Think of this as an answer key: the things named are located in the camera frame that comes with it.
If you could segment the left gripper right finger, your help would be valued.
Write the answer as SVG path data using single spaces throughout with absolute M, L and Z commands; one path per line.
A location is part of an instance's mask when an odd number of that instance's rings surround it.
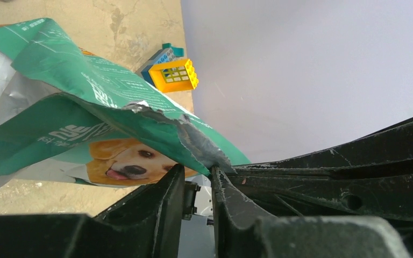
M 409 257 L 384 219 L 370 216 L 277 217 L 211 169 L 217 257 Z

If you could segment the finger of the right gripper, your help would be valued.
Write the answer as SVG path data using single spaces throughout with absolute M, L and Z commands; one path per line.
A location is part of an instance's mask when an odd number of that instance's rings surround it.
M 278 216 L 358 214 L 413 221 L 413 117 L 310 154 L 236 166 L 228 178 Z

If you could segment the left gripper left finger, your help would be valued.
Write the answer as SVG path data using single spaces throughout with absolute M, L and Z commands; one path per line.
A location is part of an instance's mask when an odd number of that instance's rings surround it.
M 0 216 L 0 257 L 177 257 L 184 167 L 117 205 L 86 214 Z

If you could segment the green dog food bag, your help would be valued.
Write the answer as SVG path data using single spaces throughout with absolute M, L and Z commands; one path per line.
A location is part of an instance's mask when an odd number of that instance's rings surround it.
M 0 187 L 13 178 L 127 187 L 249 163 L 130 70 L 79 48 L 52 19 L 0 25 Z

